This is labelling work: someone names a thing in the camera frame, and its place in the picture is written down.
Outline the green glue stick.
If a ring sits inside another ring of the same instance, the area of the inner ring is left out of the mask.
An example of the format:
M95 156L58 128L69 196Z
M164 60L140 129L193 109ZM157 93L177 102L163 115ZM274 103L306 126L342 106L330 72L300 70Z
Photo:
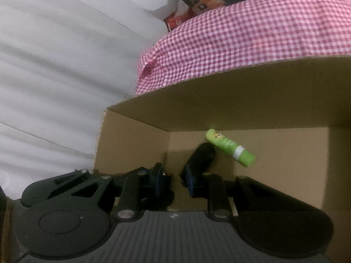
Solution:
M234 160L244 167L249 167L256 160L254 154L250 153L243 146L214 129L209 129L206 132L205 139L216 146L216 148L219 148L228 155L231 155Z

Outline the brown cardboard box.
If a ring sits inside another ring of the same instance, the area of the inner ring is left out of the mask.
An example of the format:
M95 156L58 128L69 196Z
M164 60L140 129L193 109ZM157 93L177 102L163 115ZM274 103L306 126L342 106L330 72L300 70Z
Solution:
M245 175L324 210L327 255L350 261L350 57L295 59L171 85L106 109L94 171L164 164L178 175L209 129L244 146L245 168L219 153L212 171Z

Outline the red snack bag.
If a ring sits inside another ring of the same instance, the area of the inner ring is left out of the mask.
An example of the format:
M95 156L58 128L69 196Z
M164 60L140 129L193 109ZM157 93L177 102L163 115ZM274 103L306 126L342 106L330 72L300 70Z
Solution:
M194 12L189 9L184 14L176 16L176 12L171 13L167 18L164 19L167 30L172 32L176 27L185 23L187 20L190 20L195 16Z

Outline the white curtain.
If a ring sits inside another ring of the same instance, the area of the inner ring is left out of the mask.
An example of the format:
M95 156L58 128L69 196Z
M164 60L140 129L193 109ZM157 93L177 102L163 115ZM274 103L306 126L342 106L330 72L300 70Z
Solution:
M91 169L104 110L134 96L177 0L1 0L1 187Z

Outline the red checkered tablecloth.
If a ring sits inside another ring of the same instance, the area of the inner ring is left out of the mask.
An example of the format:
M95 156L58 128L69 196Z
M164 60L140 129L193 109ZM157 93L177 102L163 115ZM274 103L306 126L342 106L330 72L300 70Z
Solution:
M247 0L207 11L144 52L136 93L280 60L350 54L350 0Z

